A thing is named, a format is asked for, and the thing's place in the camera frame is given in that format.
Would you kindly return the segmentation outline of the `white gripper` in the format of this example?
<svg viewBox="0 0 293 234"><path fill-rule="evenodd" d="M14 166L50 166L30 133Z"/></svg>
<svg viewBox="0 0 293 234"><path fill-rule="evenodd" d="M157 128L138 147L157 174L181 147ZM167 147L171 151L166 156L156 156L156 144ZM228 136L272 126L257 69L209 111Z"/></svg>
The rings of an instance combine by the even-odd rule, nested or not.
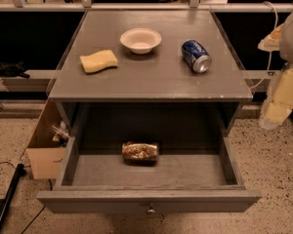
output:
<svg viewBox="0 0 293 234"><path fill-rule="evenodd" d="M293 11L284 24L277 26L260 41L258 49L280 52L280 57L293 63ZM293 110L293 64L275 74L270 82L267 98L261 109L259 124L272 130L280 126Z"/></svg>

